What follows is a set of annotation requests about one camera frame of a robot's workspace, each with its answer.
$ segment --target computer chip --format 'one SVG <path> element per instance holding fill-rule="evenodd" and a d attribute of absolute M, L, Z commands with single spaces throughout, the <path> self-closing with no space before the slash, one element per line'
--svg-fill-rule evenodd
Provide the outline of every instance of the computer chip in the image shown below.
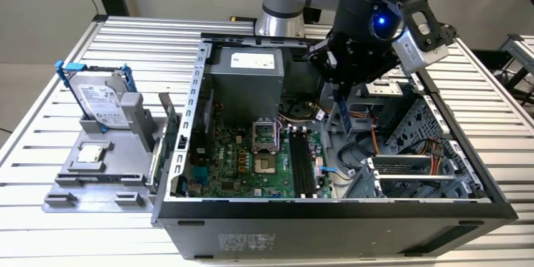
<path fill-rule="evenodd" d="M 223 181 L 222 182 L 222 189 L 227 190 L 227 191 L 235 190 L 234 182 L 233 181 Z"/>

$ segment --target robotic arm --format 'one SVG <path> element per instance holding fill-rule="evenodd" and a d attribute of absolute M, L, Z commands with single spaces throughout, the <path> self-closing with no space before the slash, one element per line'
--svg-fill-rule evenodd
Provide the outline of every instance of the robotic arm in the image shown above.
<path fill-rule="evenodd" d="M 263 0 L 263 6 L 257 33 L 302 36 L 305 1 Z M 309 46 L 309 59 L 338 95 L 398 64 L 413 73 L 448 56 L 456 33 L 437 21 L 428 0 L 339 0 L 337 6 L 333 30 Z"/>
<path fill-rule="evenodd" d="M 309 48 L 311 63 L 341 95 L 400 63 L 413 73 L 449 54 L 454 33 L 442 28 L 428 0 L 339 0 L 333 30 Z"/>

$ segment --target small component in tray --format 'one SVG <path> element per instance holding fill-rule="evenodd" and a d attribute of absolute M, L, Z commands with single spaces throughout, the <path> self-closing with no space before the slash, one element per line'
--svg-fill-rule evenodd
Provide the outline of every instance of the small component in tray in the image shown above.
<path fill-rule="evenodd" d="M 275 156 L 270 154 L 258 154 L 254 157 L 254 171 L 257 173 L 277 173 Z"/>
<path fill-rule="evenodd" d="M 102 159 L 102 154 L 105 152 L 105 147 L 99 145 L 87 145 L 82 146 L 82 150 L 78 154 L 78 163 L 97 163 Z"/>
<path fill-rule="evenodd" d="M 235 183 L 233 181 L 223 181 L 222 182 L 222 189 L 227 191 L 235 190 Z"/>

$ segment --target cable connector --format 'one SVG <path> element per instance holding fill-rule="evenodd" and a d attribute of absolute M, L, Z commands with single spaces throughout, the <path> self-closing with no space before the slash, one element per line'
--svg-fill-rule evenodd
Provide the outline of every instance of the cable connector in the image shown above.
<path fill-rule="evenodd" d="M 434 154 L 436 156 L 440 156 L 441 158 L 445 157 L 445 153 L 441 149 L 430 149 L 430 154 Z"/>

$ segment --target blue connector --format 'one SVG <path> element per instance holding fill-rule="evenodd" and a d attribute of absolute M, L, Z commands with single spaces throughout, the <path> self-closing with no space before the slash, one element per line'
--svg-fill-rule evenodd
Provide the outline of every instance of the blue connector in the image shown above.
<path fill-rule="evenodd" d="M 58 74 L 59 78 L 62 79 L 62 81 L 66 85 L 66 88 L 70 88 L 71 84 L 68 83 L 68 79 L 67 79 L 67 76 L 64 73 L 64 63 L 66 62 L 63 62 L 62 60 L 58 60 L 58 62 L 54 64 L 54 66 L 56 67 L 56 74 Z"/>
<path fill-rule="evenodd" d="M 126 85 L 129 86 L 130 92 L 137 92 L 138 87 L 135 86 L 134 75 L 133 75 L 133 68 L 125 63 L 121 70 L 125 72 L 126 75 Z"/>
<path fill-rule="evenodd" d="M 81 72 L 87 69 L 87 65 L 81 63 L 68 63 L 64 69 L 70 72 Z"/>
<path fill-rule="evenodd" d="M 326 166 L 321 166 L 319 167 L 321 170 L 326 171 L 326 172 L 337 172 L 338 169 L 334 167 L 326 167 Z"/>

